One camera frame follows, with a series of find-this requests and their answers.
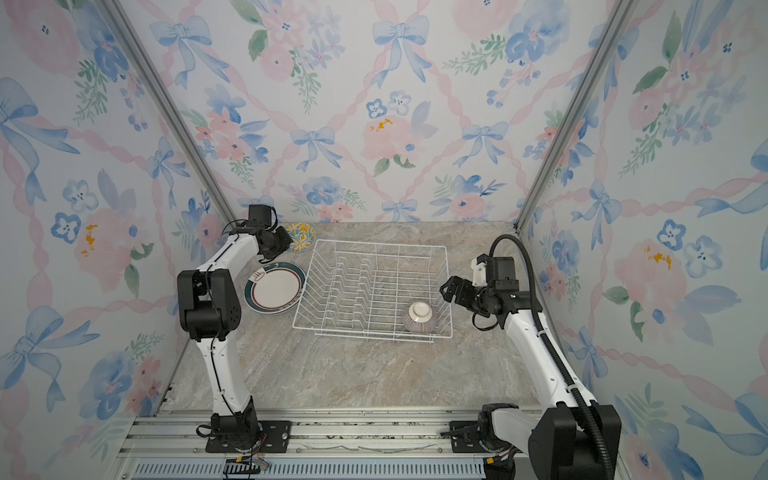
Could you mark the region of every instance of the dish rack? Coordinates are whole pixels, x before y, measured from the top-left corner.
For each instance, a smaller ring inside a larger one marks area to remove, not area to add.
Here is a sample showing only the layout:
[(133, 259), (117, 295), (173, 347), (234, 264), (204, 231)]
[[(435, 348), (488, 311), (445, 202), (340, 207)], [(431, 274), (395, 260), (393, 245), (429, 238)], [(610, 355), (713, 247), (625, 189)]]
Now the dish rack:
[[(451, 338), (451, 304), (439, 292), (448, 277), (445, 247), (317, 240), (293, 328), (405, 342)], [(437, 319), (431, 333), (402, 325), (402, 314), (418, 300)]]

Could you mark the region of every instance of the marble countertop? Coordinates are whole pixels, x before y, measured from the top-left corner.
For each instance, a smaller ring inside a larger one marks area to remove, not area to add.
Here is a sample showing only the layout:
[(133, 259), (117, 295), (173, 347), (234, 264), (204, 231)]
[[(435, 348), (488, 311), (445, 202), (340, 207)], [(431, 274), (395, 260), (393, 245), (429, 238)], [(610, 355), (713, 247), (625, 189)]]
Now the marble countertop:
[[(444, 245), (451, 275), (472, 278), (469, 262), (488, 252), (511, 225), (482, 223), (316, 223), (318, 239)], [(512, 242), (497, 255), (512, 255), (521, 286), (525, 265)], [(284, 253), (279, 261), (305, 271), (311, 250)], [(260, 265), (252, 260), (235, 279), (238, 293)], [(260, 315), (241, 298), (237, 334), (240, 367), (258, 408), (462, 406), (511, 402), (536, 404), (533, 382), (515, 345), (500, 330), (480, 332), (472, 315), (453, 306), (453, 337), (433, 344), (317, 336), (292, 327), (295, 309)], [(478, 317), (479, 326), (490, 319)], [(213, 394), (200, 350), (190, 344), (172, 379), (163, 410), (210, 409)]]

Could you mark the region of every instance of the wall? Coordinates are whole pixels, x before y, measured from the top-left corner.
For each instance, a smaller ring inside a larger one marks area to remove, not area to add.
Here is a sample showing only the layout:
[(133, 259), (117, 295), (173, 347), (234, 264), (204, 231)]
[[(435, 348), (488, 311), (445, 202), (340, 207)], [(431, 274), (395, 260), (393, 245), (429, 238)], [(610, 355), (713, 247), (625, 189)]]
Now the wall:
[(123, 2), (233, 209), (326, 222), (514, 220), (612, 5)]
[(0, 477), (101, 478), (222, 223), (90, 2), (0, 8)]
[[(766, 22), (758, 0), (641, 0), (531, 222), (635, 480), (768, 478)], [(597, 154), (563, 177), (579, 142)]]

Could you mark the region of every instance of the blue bow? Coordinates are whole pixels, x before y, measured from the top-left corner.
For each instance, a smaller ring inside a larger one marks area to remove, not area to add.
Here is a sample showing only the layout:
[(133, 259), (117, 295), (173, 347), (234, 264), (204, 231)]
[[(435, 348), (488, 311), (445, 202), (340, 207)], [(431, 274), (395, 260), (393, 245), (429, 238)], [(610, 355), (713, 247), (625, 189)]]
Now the blue bow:
[(184, 167), (187, 166), (186, 162), (175, 164), (167, 162), (166, 160), (174, 156), (174, 151), (170, 147), (170, 143), (166, 137), (160, 137), (160, 141), (157, 142), (157, 151), (152, 157), (147, 159), (147, 173), (152, 178), (157, 178), (160, 172), (163, 172), (165, 180), (168, 182), (168, 208), (176, 207), (176, 199), (174, 198), (174, 178), (170, 174), (170, 170), (173, 170), (182, 177), (189, 177), (190, 175), (185, 171)]
[(60, 349), (67, 346), (82, 345), (99, 337), (98, 333), (86, 333), (91, 322), (80, 325), (57, 339), (45, 340), (53, 332), (59, 329), (64, 319), (50, 306), (39, 306), (32, 310), (27, 317), (27, 330), (13, 347), (13, 351), (0, 356), (0, 389), (10, 389), (20, 380), (24, 373), (26, 362), (42, 370), (51, 377), (51, 386), (48, 387), (48, 396), (45, 404), (48, 411), (53, 411), (55, 402), (63, 402), (64, 393), (58, 386), (56, 377), (61, 370), (61, 362), (56, 355), (50, 353), (32, 353), (34, 349)]
[(306, 172), (306, 167), (310, 164), (311, 161), (314, 161), (317, 158), (318, 148), (321, 152), (323, 152), (323, 156), (330, 163), (334, 164), (336, 168), (341, 168), (339, 162), (337, 162), (337, 160), (341, 158), (341, 155), (334, 154), (332, 151), (323, 146), (323, 144), (333, 145), (336, 143), (336, 134), (333, 132), (331, 127), (323, 127), (318, 131), (297, 130), (291, 133), (290, 138), (296, 145), (306, 144), (306, 148), (310, 153), (310, 156), (296, 167), (297, 170)]
[(37, 106), (16, 80), (9, 77), (0, 78), (0, 131), (5, 136), (5, 139), (8, 140), (8, 143), (16, 149), (27, 162), (27, 165), (29, 165), (30, 172), (24, 189), (27, 194), (27, 203), (30, 205), (35, 202), (35, 197), (44, 202), (47, 201), (43, 190), (40, 188), (38, 176), (35, 174), (35, 170), (37, 170), (40, 164), (40, 157), (38, 157), (38, 152), (29, 143), (29, 140), (24, 135), (11, 129), (6, 123), (10, 122), (14, 127), (30, 137), (56, 150), (65, 151), (70, 154), (80, 153), (77, 148), (64, 143), (68, 133), (66, 128), (49, 130), (47, 128), (32, 127), (17, 120), (18, 118), (34, 117), (37, 114)]
[(596, 200), (592, 204), (592, 208), (585, 214), (581, 214), (581, 212), (571, 212), (571, 215), (573, 216), (573, 220), (571, 221), (575, 222), (580, 218), (592, 220), (593, 217), (596, 217), (594, 228), (592, 228), (591, 249), (594, 250), (595, 241), (600, 242), (600, 245), (603, 244), (603, 214), (605, 214), (606, 223), (613, 223), (613, 221), (621, 215), (621, 202), (610, 198), (608, 194), (605, 193), (603, 182), (599, 180), (592, 182), (592, 186), (589, 187), (589, 196)]
[[(371, 85), (377, 84), (381, 88), (386, 75), (400, 66), (402, 52), (399, 38), (412, 41), (417, 45), (424, 45), (427, 41), (427, 35), (429, 35), (429, 20), (424, 15), (419, 15), (407, 24), (398, 23), (395, 25), (389, 20), (373, 24), (373, 41), (377, 45), (386, 45), (391, 41), (394, 43), (392, 43), (392, 54), (389, 57), (389, 68), (377, 73), (371, 80)], [(407, 42), (403, 42), (402, 50), (406, 51), (406, 58), (408, 58), (408, 63), (411, 64), (416, 76), (426, 82), (423, 69), (432, 67), (432, 64), (419, 57)]]
[(496, 157), (503, 154), (504, 152), (499, 150), (488, 139), (493, 138), (494, 140), (501, 140), (507, 134), (507, 128), (509, 128), (509, 124), (503, 121), (498, 122), (493, 127), (480, 128), (477, 125), (469, 125), (467, 128), (464, 128), (462, 130), (462, 138), (464, 140), (471, 140), (474, 138), (475, 144), (472, 145), (472, 151), (469, 152), (469, 155), (465, 155), (464, 157), (459, 158), (457, 161), (453, 162), (453, 164), (461, 167), (468, 158), (474, 157), (480, 153), (483, 137), (487, 137), (485, 139), (485, 149), (488, 152), (488, 156), (491, 158), (493, 163), (498, 164), (498, 158)]
[[(757, 148), (752, 155), (750, 163), (757, 170), (768, 172), (768, 140), (764, 141)], [(704, 198), (697, 200), (696, 205), (701, 207), (701, 212), (699, 212), (697, 217), (703, 217), (704, 215), (729, 208), (740, 214), (753, 214), (768, 207), (768, 182), (760, 185), (751, 194), (733, 204), (729, 204), (720, 198)], [(763, 234), (763, 245), (760, 250), (760, 269), (765, 270), (766, 268), (768, 268), (768, 228), (766, 228), (766, 232)]]
[(382, 210), (385, 212), (392, 212), (392, 221), (396, 222), (400, 220), (400, 214), (404, 216), (408, 222), (418, 222), (421, 219), (409, 214), (408, 212), (415, 212), (416, 207), (419, 205), (414, 199), (406, 200), (405, 202), (384, 202), (382, 204)]
[[(176, 75), (174, 84), (181, 85), (184, 88), (187, 87), (187, 75), (194, 70), (193, 51), (213, 73), (219, 75), (225, 81), (230, 80), (224, 72), (221, 71), (222, 68), (227, 68), (230, 64), (211, 57), (200, 47), (192, 43), (193, 41), (203, 45), (211, 45), (211, 43), (213, 43), (210, 40), (208, 24), (205, 23), (205, 20), (201, 17), (192, 15), (189, 17), (189, 20), (187, 20), (187, 23), (183, 25), (181, 23), (171, 25), (166, 22), (155, 22), (150, 25), (149, 28), (152, 31), (152, 35), (154, 35), (157, 41), (160, 42), (160, 45), (163, 45), (164, 47), (170, 47), (177, 41), (179, 42), (179, 51), (181, 52), (181, 58), (184, 60), (184, 68), (186, 68), (186, 70), (180, 71), (179, 74)], [(187, 45), (184, 43), (184, 39), (187, 39), (190, 44)]]
[(593, 391), (592, 371), (594, 370), (594, 376), (600, 379), (608, 374), (608, 365), (603, 357), (598, 355), (598, 350), (592, 345), (592, 336), (589, 334), (586, 326), (582, 326), (578, 330), (578, 336), (584, 346), (574, 350), (568, 343), (565, 343), (565, 349), (576, 355), (576, 358), (579, 360), (583, 360), (589, 355), (589, 359), (584, 362), (584, 374), (581, 375), (581, 381), (584, 382), (585, 387)]

